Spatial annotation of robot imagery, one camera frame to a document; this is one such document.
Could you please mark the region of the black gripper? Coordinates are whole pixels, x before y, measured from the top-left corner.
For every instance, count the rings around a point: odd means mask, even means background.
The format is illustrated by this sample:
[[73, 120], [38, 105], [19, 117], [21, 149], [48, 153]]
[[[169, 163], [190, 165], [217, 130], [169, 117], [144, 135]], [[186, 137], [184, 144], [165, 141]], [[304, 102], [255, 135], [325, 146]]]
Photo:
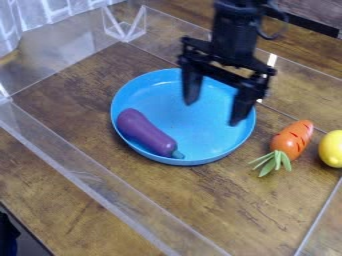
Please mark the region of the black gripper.
[[182, 100], [190, 105], [208, 76], [237, 88], [228, 124], [236, 126], [267, 92], [275, 70], [253, 56], [256, 39], [276, 38], [261, 32], [261, 18], [271, 0], [215, 0], [208, 41], [184, 36], [177, 63], [181, 68]]

